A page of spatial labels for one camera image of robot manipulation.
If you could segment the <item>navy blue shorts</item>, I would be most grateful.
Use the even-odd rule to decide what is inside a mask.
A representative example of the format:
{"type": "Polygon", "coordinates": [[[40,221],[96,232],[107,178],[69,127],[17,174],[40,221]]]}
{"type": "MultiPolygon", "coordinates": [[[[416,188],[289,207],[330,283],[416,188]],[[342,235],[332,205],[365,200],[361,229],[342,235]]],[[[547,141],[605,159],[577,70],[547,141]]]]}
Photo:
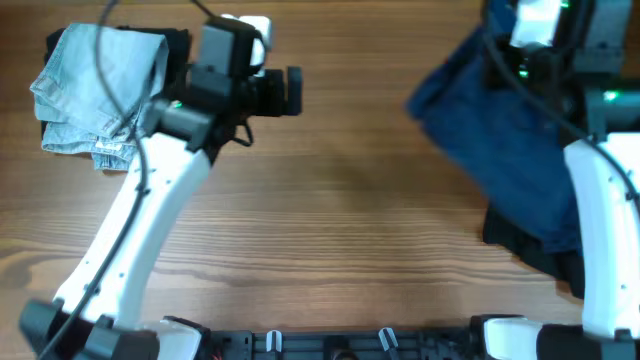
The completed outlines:
{"type": "Polygon", "coordinates": [[[512,89],[490,88],[488,63],[476,28],[417,87],[407,111],[504,221],[547,253],[578,251],[576,197],[557,129],[512,89]]]}

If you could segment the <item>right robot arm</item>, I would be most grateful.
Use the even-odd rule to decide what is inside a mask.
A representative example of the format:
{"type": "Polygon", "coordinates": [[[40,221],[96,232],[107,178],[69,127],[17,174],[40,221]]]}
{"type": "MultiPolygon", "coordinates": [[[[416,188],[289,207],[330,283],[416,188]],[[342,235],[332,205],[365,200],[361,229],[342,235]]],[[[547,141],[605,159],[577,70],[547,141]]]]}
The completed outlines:
{"type": "Polygon", "coordinates": [[[482,359],[639,355],[639,83],[625,79],[631,0],[487,1],[492,67],[571,136],[564,159],[578,205],[585,291],[578,325],[476,316],[482,359]]]}

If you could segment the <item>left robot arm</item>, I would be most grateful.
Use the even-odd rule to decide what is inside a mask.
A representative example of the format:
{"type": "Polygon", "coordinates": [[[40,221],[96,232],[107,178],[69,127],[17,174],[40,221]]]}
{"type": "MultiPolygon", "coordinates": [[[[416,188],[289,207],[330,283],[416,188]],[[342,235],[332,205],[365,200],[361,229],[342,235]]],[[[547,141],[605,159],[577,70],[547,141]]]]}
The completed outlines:
{"type": "Polygon", "coordinates": [[[181,209],[223,146],[252,116],[296,116],[302,72],[268,70],[266,16],[212,15],[198,59],[146,99],[134,131],[138,152],[95,239],[48,302],[28,302],[20,329],[40,359],[195,359],[196,324],[140,318],[148,279],[181,209]]]}

